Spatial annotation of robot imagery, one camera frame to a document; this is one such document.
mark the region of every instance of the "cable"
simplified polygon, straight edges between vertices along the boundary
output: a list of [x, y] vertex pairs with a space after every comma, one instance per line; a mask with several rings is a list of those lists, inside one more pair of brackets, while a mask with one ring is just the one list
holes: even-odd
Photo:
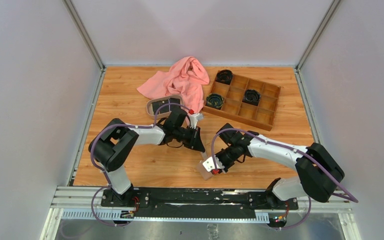
[[251, 104], [254, 106], [258, 106], [258, 103], [260, 102], [261, 94], [253, 89], [248, 89], [243, 94], [242, 102]]
[[307, 210], [307, 213], [304, 215], [304, 217], [301, 220], [299, 220], [299, 222], [297, 222], [295, 224], [292, 224], [290, 226], [284, 226], [284, 227], [271, 227], [271, 226], [266, 226], [266, 225], [263, 225], [263, 226], [266, 227], [266, 228], [269, 228], [269, 229], [276, 230], [276, 231], [293, 229], [293, 228], [298, 227], [299, 225], [301, 225], [303, 222], [305, 222], [307, 220], [307, 218], [309, 217], [310, 212], [311, 212], [311, 198], [308, 197], [308, 210]]
[[[186, 107], [185, 105], [182, 105], [182, 104], [178, 104], [178, 103], [174, 103], [174, 102], [171, 102], [171, 103], [166, 103], [166, 104], [163, 104], [161, 105], [157, 110], [156, 110], [156, 113], [158, 113], [163, 107], [165, 106], [168, 106], [168, 105], [177, 105], [177, 106], [180, 106], [180, 107], [183, 107], [185, 109], [187, 109], [188, 111], [190, 111], [190, 109], [188, 107]], [[101, 170], [106, 178], [106, 181], [108, 182], [109, 185], [111, 185], [111, 181], [110, 181], [110, 178], [108, 177], [105, 169], [101, 166], [99, 166], [96, 162], [95, 162], [95, 158], [94, 158], [94, 153], [95, 153], [95, 147], [97, 145], [97, 140], [100, 139], [102, 137], [102, 135], [108, 131], [108, 130], [111, 130], [113, 128], [117, 128], [117, 127], [125, 127], [125, 128], [138, 128], [138, 129], [152, 129], [155, 125], [157, 125], [157, 115], [155, 115], [155, 118], [154, 118], [154, 123], [152, 125], [132, 125], [132, 124], [125, 124], [125, 123], [118, 123], [118, 124], [113, 124], [111, 126], [107, 126], [106, 128], [104, 128], [95, 138], [95, 141], [92, 143], [92, 146], [90, 147], [90, 161], [92, 162], [92, 165], [95, 166], [95, 168]]]
[[224, 103], [224, 99], [220, 94], [217, 93], [211, 93], [208, 95], [205, 99], [205, 105], [214, 108], [214, 109], [222, 109]]
[[241, 133], [244, 133], [244, 134], [247, 134], [255, 139], [258, 139], [260, 140], [261, 142], [263, 143], [266, 143], [266, 144], [269, 144], [269, 145], [274, 145], [274, 146], [278, 146], [278, 147], [281, 147], [281, 148], [284, 148], [284, 149], [288, 149], [288, 150], [291, 150], [291, 151], [296, 151], [297, 153], [303, 155], [304, 157], [306, 157], [307, 159], [309, 159], [311, 162], [313, 162], [324, 174], [327, 175], [327, 177], [329, 177], [330, 180], [332, 180], [333, 183], [336, 184], [336, 186], [338, 186], [338, 188], [340, 188], [342, 191], [344, 191], [344, 193], [346, 193], [348, 196], [344, 196], [344, 195], [340, 195], [340, 194], [335, 194], [335, 196], [337, 197], [340, 197], [340, 198], [343, 198], [343, 199], [347, 199], [347, 200], [350, 200], [354, 203], [358, 203], [359, 201], [357, 200], [357, 198], [352, 195], [340, 182], [338, 182], [327, 170], [326, 168], [324, 168], [318, 161], [316, 161], [312, 156], [310, 156], [309, 154], [299, 150], [299, 149], [296, 149], [294, 147], [291, 147], [291, 146], [288, 146], [288, 145], [284, 145], [282, 143], [278, 143], [278, 142], [274, 142], [274, 141], [267, 141], [259, 136], [256, 136], [248, 131], [245, 131], [245, 130], [242, 130], [242, 129], [238, 129], [238, 128], [225, 128], [225, 129], [222, 129], [220, 131], [218, 131], [214, 138], [212, 139], [212, 142], [211, 142], [211, 156], [212, 156], [212, 160], [214, 162], [214, 166], [217, 166], [216, 164], [216, 155], [214, 154], [214, 143], [216, 142], [216, 139], [217, 137], [221, 134], [221, 133], [224, 133], [226, 131], [236, 131], [236, 132], [241, 132]]
[[219, 71], [215, 76], [216, 82], [227, 84], [227, 85], [231, 84], [232, 79], [233, 79], [233, 72], [228, 69]]
[[[189, 111], [189, 113], [191, 112], [191, 110], [186, 107], [185, 105], [182, 105], [182, 104], [178, 104], [178, 103], [174, 103], [174, 102], [171, 102], [171, 103], [166, 103], [166, 104], [163, 104], [161, 105], [157, 110], [156, 110], [156, 113], [158, 113], [161, 108], [165, 107], [165, 106], [168, 106], [168, 105], [177, 105], [177, 106], [180, 106], [180, 107], [183, 107], [185, 109], [187, 109]], [[95, 213], [95, 210], [94, 210], [94, 201], [95, 201], [95, 198], [97, 197], [98, 193], [103, 190], [103, 189], [111, 189], [112, 187], [112, 183], [111, 183], [111, 180], [110, 178], [108, 177], [108, 174], [107, 172], [105, 171], [105, 169], [103, 167], [100, 167], [96, 162], [95, 162], [95, 158], [94, 158], [94, 153], [95, 153], [95, 148], [96, 148], [96, 145], [97, 145], [97, 140], [101, 138], [101, 136], [107, 132], [108, 130], [110, 129], [113, 129], [113, 128], [117, 128], [117, 127], [124, 127], [124, 128], [138, 128], [138, 129], [152, 129], [155, 125], [157, 125], [157, 114], [155, 114], [155, 118], [154, 118], [154, 123], [152, 125], [131, 125], [131, 124], [125, 124], [125, 123], [118, 123], [118, 124], [113, 124], [111, 126], [107, 126], [106, 128], [104, 128], [95, 138], [95, 141], [93, 141], [92, 143], [92, 146], [90, 146], [90, 161], [92, 162], [92, 165], [95, 166], [96, 168], [98, 168], [99, 170], [101, 170], [103, 172], [103, 175], [105, 176], [105, 179], [106, 181], [108, 182], [108, 186], [103, 186], [101, 187], [100, 189], [98, 189], [98, 191], [95, 192], [95, 194], [93, 195], [92, 197], [92, 202], [90, 203], [90, 209], [92, 210], [92, 214], [93, 214], [93, 217], [95, 217], [95, 219], [100, 222], [101, 224], [104, 224], [106, 226], [111, 226], [111, 227], [122, 227], [122, 226], [126, 226], [128, 225], [129, 223], [124, 223], [124, 224], [111, 224], [111, 223], [108, 223], [108, 222], [105, 222], [103, 220], [101, 220], [98, 215]]]
[[245, 154], [243, 155], [243, 159], [242, 159], [242, 161], [239, 161], [238, 159], [236, 159], [236, 162], [238, 162], [238, 163], [240, 163], [240, 164], [245, 163]]
[[164, 108], [165, 106], [168, 106], [168, 105], [176, 105], [176, 106], [180, 106], [180, 107], [182, 107], [182, 108], [188, 110], [190, 114], [193, 114], [193, 113], [194, 113], [193, 110], [191, 110], [189, 107], [187, 107], [187, 106], [185, 106], [185, 105], [182, 105], [182, 104], [179, 104], [179, 103], [175, 103], [175, 102], [169, 102], [169, 103], [166, 103], [166, 104], [163, 104], [163, 105], [159, 106], [159, 108], [155, 111], [155, 116], [154, 116], [154, 119], [153, 119], [153, 125], [154, 125], [154, 126], [157, 124], [157, 115], [158, 115], [158, 113], [160, 112], [160, 110], [161, 110], [162, 108]]
[[98, 222], [100, 222], [101, 224], [106, 225], [106, 226], [110, 226], [110, 227], [124, 227], [124, 226], [128, 225], [129, 223], [131, 223], [131, 221], [128, 223], [122, 223], [122, 224], [109, 223], [109, 222], [103, 221], [102, 219], [100, 219], [98, 217], [98, 215], [95, 213], [95, 210], [94, 210], [94, 201], [95, 201], [95, 198], [97, 197], [98, 193], [103, 189], [111, 189], [111, 187], [110, 186], [103, 186], [100, 189], [98, 189], [98, 191], [96, 191], [95, 194], [93, 195], [92, 202], [90, 203], [90, 209], [92, 210], [93, 217], [95, 217], [95, 219]]
[[64, 227], [68, 225], [67, 224], [64, 224], [67, 220], [63, 220], [61, 221], [61, 223], [59, 224], [59, 228], [58, 228], [58, 233], [64, 238], [64, 239], [77, 239], [77, 238], [80, 238], [81, 236], [85, 235], [89, 230], [92, 229], [92, 227], [95, 225], [95, 224], [92, 224], [90, 225], [86, 230], [84, 230], [82, 233], [79, 233], [79, 234], [76, 234], [74, 236], [68, 236], [64, 233]]
[[170, 148], [179, 149], [179, 148], [183, 147], [183, 142], [181, 143], [180, 146], [170, 146], [168, 142], [165, 145], [169, 146]]

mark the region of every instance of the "black mounting plate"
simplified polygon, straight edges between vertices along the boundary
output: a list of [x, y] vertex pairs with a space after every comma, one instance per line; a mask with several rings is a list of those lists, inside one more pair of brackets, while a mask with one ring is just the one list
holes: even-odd
[[[167, 187], [135, 187], [132, 194], [140, 202], [136, 217], [223, 219], [252, 219], [256, 217], [255, 210], [271, 209], [259, 204], [258, 198], [263, 195], [264, 191]], [[105, 190], [103, 196], [102, 207], [133, 207], [135, 204], [132, 200], [121, 205], [112, 190]], [[293, 199], [289, 199], [288, 204], [290, 210], [298, 209], [298, 203]], [[282, 204], [276, 210], [286, 208]]]

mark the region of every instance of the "metal floor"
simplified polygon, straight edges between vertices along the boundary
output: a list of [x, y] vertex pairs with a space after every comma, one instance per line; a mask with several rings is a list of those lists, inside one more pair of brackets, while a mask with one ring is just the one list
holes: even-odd
[[[290, 213], [289, 225], [298, 222], [302, 214]], [[203, 223], [136, 221], [125, 227], [109, 227], [95, 220], [63, 220], [56, 240], [72, 239], [92, 228], [76, 239], [81, 240], [345, 240], [338, 214], [312, 213], [300, 226], [276, 232], [263, 224], [255, 223]]]

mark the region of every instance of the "black round object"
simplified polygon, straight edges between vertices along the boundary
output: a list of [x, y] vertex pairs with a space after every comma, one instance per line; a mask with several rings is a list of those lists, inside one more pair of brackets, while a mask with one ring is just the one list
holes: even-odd
[[261, 94], [253, 89], [248, 89], [245, 91], [245, 94], [243, 95], [242, 102], [258, 106], [258, 103], [260, 102]]
[[206, 97], [205, 105], [214, 109], [222, 109], [224, 99], [220, 94], [211, 93]]
[[227, 69], [219, 71], [215, 76], [216, 82], [227, 84], [227, 85], [231, 84], [232, 79], [233, 79], [233, 72]]

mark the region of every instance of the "wood grain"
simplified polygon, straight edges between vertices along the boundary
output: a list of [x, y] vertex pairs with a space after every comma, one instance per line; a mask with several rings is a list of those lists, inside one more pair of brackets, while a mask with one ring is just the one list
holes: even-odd
[[[75, 186], [102, 186], [106, 180], [102, 173], [91, 164], [87, 146], [93, 138], [113, 118], [125, 123], [149, 125], [152, 119], [147, 116], [148, 98], [136, 88], [146, 82], [157, 71], [168, 71], [169, 67], [109, 67], [91, 121], [78, 171]], [[303, 101], [294, 71], [291, 67], [206, 67], [213, 81], [217, 71], [230, 69], [233, 73], [252, 79], [281, 86], [276, 117], [271, 131], [265, 131], [243, 123], [235, 122], [204, 112], [201, 139], [210, 152], [211, 140], [226, 123], [235, 128], [252, 130], [274, 140], [295, 144], [310, 145], [313, 142]], [[203, 86], [208, 95], [212, 82]], [[215, 152], [226, 145], [218, 139]], [[236, 163], [227, 174], [220, 174], [204, 181], [196, 170], [202, 159], [199, 152], [187, 148], [168, 146], [135, 146], [125, 162], [128, 177], [136, 187], [188, 187], [188, 188], [266, 188], [275, 178], [289, 178], [296, 173], [278, 163], [262, 158], [246, 158], [245, 163]]]

